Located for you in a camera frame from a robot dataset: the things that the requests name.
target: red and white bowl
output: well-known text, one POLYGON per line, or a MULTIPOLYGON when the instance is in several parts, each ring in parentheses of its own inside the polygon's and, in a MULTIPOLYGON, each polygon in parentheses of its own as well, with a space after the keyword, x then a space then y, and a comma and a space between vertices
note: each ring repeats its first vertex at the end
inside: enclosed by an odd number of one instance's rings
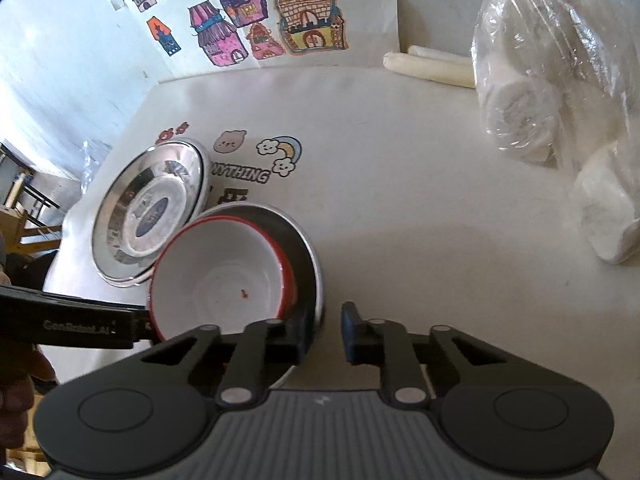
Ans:
POLYGON ((236 216, 202 218, 183 228, 156 262, 149 310, 169 339, 203 324, 241 333, 261 319, 283 319, 296 283, 280 246, 255 223, 236 216))

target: purple roof house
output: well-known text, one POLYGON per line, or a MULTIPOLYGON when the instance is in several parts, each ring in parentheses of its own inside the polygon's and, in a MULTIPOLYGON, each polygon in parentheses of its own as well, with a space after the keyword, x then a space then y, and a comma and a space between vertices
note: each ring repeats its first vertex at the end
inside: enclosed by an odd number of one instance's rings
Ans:
POLYGON ((240 63, 249 55, 236 28, 226 22, 220 10, 209 0, 189 8, 191 27, 198 35, 198 45, 216 66, 240 63))
POLYGON ((220 3, 236 27, 261 22, 269 17, 267 0, 220 0, 220 3))

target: pink pig face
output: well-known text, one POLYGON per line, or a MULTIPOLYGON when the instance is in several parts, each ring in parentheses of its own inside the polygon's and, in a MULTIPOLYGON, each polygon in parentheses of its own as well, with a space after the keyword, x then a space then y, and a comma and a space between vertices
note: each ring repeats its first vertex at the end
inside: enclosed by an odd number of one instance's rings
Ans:
POLYGON ((237 150, 244 142, 246 130, 233 130, 231 132, 223 132, 218 137, 213 149, 218 153, 231 153, 237 150))

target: oval label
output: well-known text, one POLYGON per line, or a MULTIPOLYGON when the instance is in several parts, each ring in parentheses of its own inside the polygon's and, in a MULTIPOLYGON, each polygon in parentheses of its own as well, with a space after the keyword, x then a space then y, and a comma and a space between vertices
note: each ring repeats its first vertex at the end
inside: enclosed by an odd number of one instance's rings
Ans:
POLYGON ((136 238, 146 235, 154 226, 158 223, 159 219, 166 211, 166 207, 169 205, 169 199, 167 197, 161 198, 155 204, 149 208, 149 211, 145 213, 138 224, 136 229, 136 238))

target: white tablecloth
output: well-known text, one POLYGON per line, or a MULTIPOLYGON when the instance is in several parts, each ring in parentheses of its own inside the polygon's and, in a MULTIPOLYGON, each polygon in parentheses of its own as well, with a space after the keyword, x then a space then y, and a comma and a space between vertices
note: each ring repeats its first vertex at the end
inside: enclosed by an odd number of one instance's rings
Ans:
MULTIPOLYGON (((612 405, 616 431, 603 467, 612 478, 640 468, 640 271, 600 263, 563 213, 557 171, 499 153, 479 129, 475 92, 378 69, 310 68, 222 73, 154 88, 87 195, 69 212, 52 292, 143 304, 146 286, 117 289, 98 276, 91 221, 111 181, 159 132, 184 134, 212 160, 270 168, 264 139, 292 136, 302 156, 267 184, 214 177, 248 189, 296 218, 324 270, 326 323, 289 386, 375 386, 372 367, 344 362, 338 311, 355 301, 427 333, 450 324, 567 374, 612 405), (225 130, 246 130, 234 153, 212 150, 225 130)), ((119 352, 46 348, 62 380, 119 352)))

